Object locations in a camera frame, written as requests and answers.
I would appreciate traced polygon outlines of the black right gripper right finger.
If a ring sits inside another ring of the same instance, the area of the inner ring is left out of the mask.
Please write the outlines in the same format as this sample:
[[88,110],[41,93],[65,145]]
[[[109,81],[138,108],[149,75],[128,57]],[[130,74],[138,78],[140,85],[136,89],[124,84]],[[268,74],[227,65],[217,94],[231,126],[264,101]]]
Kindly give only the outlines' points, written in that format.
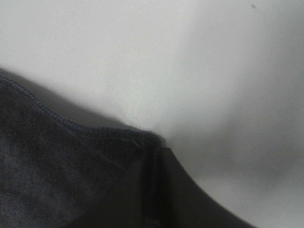
[[189,176],[169,148],[157,158],[155,203],[161,228],[251,228]]

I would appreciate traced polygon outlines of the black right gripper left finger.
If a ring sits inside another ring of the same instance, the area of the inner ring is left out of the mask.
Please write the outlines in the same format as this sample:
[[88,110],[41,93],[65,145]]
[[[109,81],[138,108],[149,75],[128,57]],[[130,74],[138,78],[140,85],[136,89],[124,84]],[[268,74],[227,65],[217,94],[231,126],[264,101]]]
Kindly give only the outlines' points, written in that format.
[[143,147],[114,147],[81,157],[76,214],[62,228],[149,228],[151,152]]

